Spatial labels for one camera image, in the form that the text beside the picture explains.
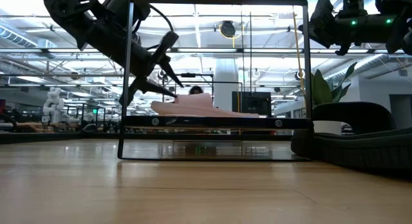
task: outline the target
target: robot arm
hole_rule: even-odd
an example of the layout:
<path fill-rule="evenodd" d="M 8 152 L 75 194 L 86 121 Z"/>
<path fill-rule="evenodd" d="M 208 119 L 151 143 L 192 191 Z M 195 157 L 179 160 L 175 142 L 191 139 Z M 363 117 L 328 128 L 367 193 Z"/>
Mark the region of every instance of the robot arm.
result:
<path fill-rule="evenodd" d="M 121 67 L 126 67 L 125 27 L 128 0 L 106 0 L 103 4 L 100 4 L 98 0 L 44 0 L 44 4 L 51 18 L 76 39 L 80 50 L 90 44 Z M 129 87 L 127 105 L 131 103 L 138 89 L 144 93 L 153 91 L 176 97 L 169 90 L 147 80 L 156 64 L 183 87 L 170 67 L 170 57 L 165 54 L 166 50 L 178 40 L 179 36 L 176 33 L 167 32 L 152 55 L 139 44 L 139 38 L 135 32 L 140 22 L 147 18 L 151 8 L 153 7 L 149 4 L 135 4 L 133 23 L 138 20 L 138 24 L 133 34 L 130 72 L 136 79 Z M 91 11 L 96 19 L 93 19 L 87 11 Z"/>
<path fill-rule="evenodd" d="M 337 55 L 347 54 L 352 43 L 386 44 L 388 53 L 403 49 L 412 55 L 412 0 L 376 0 L 380 12 L 368 15 L 363 9 L 363 0 L 343 0 L 343 9 L 332 15 L 330 0 L 318 0 L 309 22 L 309 36 L 312 40 L 329 48 L 332 44 L 341 46 Z"/>

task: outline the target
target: person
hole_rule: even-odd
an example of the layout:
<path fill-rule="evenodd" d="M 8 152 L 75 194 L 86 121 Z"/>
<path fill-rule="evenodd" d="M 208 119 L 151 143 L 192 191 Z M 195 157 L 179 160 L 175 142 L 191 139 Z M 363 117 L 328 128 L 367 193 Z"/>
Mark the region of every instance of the person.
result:
<path fill-rule="evenodd" d="M 203 90 L 201 89 L 200 86 L 193 86 L 191 88 L 191 90 L 189 91 L 190 95 L 197 95 L 197 94 L 200 94 L 200 93 L 203 93 Z"/>

